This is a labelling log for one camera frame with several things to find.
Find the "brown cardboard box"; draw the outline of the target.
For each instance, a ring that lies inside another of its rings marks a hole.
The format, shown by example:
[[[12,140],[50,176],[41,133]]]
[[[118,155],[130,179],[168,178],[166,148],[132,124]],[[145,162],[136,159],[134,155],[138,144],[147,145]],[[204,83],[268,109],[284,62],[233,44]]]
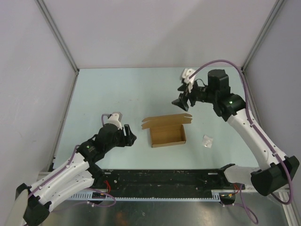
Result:
[[[183,145],[186,143],[184,125],[192,122],[188,113],[147,117],[142,120],[142,129],[148,129],[151,147]]]

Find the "small white plastic piece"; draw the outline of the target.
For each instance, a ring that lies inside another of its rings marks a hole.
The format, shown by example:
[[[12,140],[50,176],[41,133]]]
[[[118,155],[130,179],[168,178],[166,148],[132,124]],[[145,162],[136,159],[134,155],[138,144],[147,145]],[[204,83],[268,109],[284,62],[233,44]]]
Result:
[[[203,136],[203,140],[202,140],[202,146],[207,147],[207,148],[211,148],[213,144],[213,138],[204,135]]]

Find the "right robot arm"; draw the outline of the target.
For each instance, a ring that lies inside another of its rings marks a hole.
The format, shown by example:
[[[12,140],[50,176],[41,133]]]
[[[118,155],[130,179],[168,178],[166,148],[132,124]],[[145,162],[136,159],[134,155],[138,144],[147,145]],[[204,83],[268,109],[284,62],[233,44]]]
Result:
[[[179,97],[173,105],[188,111],[196,102],[210,103],[217,116],[222,117],[243,139],[251,150],[258,169],[231,165],[218,175],[217,184],[228,189],[233,183],[251,185],[255,190],[268,196],[276,190],[290,185],[300,165],[295,156],[289,157],[267,137],[267,134],[246,107],[244,99],[231,92],[229,77],[222,69],[210,70],[208,84],[199,86],[192,77],[195,70],[184,69]]]

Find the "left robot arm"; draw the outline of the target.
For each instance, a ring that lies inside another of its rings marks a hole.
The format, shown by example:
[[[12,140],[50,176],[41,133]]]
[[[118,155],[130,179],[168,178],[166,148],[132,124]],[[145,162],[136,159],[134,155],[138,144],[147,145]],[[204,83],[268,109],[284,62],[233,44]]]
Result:
[[[60,167],[30,186],[19,185],[16,197],[23,191],[28,192],[22,222],[27,226],[38,226],[73,194],[90,187],[101,187],[103,171],[96,163],[111,149],[132,146],[136,139],[128,124],[119,129],[106,123],[98,134],[75,146],[71,157]]]

